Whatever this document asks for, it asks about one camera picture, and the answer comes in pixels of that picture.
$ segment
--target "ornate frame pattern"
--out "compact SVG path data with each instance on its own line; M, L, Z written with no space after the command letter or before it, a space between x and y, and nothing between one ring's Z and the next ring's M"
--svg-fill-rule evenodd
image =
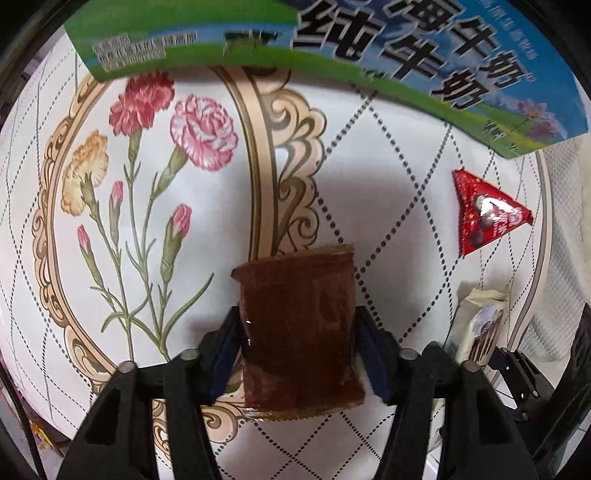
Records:
M312 207L316 197L313 176L324 160L320 136L326 128L325 115L286 87L289 71L240 67L217 67L213 71L232 95L246 136L252 198L249 259L308 248L315 242L319 228L318 215ZM116 365L86 334L70 310L60 281L53 221L62 165L80 127L109 85L87 75L72 100L68 116L50 137L32 228L41 304L56 325L63 328L67 354L76 369L89 379L95 394L101 392ZM288 152L281 168L277 165L276 148ZM203 407L213 442L228 442L236 437L243 406L241 380L238 383L236 391L219 398L211 407ZM170 459L162 400L154 401L152 413L155 443Z

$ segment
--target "candy wrapper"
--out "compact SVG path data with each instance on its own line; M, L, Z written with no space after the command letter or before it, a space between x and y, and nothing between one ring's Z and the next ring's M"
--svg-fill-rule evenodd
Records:
M251 261L241 285L244 415L286 420L353 407L353 246Z
M506 307L506 292L473 288L457 308L443 349L458 365L473 360L484 367L495 350ZM443 404L442 398L433 401L433 417L440 413ZM440 444L439 433L432 432L428 451Z
M490 183L464 169L454 170L453 178L461 202L460 253L463 257L524 223L534 223L531 210Z

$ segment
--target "floral tablecloth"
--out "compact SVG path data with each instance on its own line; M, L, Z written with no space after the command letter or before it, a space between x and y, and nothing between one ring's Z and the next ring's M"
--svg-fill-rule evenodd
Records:
M358 303L402 346L444 342L474 286L507 287L499 339L525 329L548 258L543 158L499 158L373 91L289 71L180 69L98 83L64 36L0 134L0 348L27 400L73 436L116 365L162 363L215 329L247 261L355 244ZM459 258L451 171L532 209ZM372 478L393 409L242 415L240 365L204 408L232 480ZM165 407L155 401L163 479Z

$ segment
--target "yellow carnation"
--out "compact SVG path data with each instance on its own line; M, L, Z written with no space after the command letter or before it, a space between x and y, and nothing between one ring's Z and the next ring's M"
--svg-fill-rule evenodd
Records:
M80 182L86 175L90 175L95 187L104 180L109 165L109 156L105 153L106 146L107 137L95 130L74 150L72 160L62 176L61 209L64 212L79 216L84 211Z

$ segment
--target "screw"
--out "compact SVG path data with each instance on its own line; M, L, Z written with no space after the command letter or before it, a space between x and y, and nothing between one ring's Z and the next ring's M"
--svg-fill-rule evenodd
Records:
M181 352L181 360L188 362L189 360L195 360L199 357L199 350L196 348L187 348Z
M478 372L480 370L478 364L473 360L466 360L464 363L462 363L462 366L472 373Z
M126 360L125 362L121 362L119 364L119 366L117 367L117 370L119 370L122 374L128 374L129 372L131 372L135 368L137 368L137 365L135 364L134 361Z
M418 358L418 353L412 348L403 348L400 350L399 356L405 360L413 361Z

